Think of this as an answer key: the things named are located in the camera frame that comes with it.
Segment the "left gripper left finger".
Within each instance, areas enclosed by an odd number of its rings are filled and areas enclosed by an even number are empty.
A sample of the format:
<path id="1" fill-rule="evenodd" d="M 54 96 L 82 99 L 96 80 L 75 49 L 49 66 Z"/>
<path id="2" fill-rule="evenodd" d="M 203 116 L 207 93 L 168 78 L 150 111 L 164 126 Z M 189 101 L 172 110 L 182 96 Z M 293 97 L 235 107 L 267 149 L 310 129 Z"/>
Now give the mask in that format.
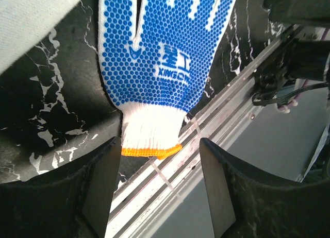
<path id="1" fill-rule="evenodd" d="M 1 237 L 104 237 L 120 158 L 114 137 L 50 172 L 1 184 Z"/>

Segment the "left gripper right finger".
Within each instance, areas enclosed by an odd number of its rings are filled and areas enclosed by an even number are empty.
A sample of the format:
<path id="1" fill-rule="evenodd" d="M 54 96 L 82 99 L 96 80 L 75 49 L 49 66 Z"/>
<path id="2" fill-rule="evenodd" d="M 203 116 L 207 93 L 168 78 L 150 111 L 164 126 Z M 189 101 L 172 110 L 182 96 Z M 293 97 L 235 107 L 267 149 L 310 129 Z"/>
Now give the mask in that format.
<path id="1" fill-rule="evenodd" d="M 329 180 L 299 183 L 200 140 L 215 237 L 329 237 Z"/>

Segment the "blue dotted white glove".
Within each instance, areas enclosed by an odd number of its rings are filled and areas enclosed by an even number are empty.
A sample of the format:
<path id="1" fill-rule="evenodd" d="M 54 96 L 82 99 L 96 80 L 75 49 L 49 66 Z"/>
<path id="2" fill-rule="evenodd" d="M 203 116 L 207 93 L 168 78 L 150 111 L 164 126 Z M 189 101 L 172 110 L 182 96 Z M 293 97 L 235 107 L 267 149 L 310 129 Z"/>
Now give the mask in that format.
<path id="1" fill-rule="evenodd" d="M 121 154 L 167 158 L 200 101 L 236 0 L 99 0 L 98 58 Z"/>

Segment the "plain white knit glove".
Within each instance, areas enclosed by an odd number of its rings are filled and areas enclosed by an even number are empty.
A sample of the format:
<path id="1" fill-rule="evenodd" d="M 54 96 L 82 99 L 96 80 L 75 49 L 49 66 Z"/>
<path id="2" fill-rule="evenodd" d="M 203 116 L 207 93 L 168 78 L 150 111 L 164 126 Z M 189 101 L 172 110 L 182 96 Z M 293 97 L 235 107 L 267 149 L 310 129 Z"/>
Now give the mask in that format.
<path id="1" fill-rule="evenodd" d="M 1 0 L 1 73 L 41 41 L 80 0 Z"/>

